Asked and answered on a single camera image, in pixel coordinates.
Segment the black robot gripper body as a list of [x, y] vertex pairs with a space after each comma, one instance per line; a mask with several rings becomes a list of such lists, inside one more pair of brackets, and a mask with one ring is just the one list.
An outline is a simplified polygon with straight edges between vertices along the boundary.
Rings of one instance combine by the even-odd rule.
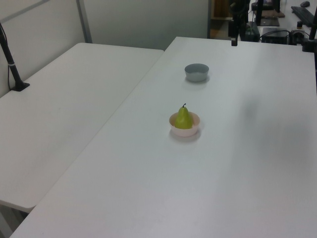
[[239, 20], [232, 19], [228, 23], [228, 36], [230, 38], [238, 38], [239, 36]]

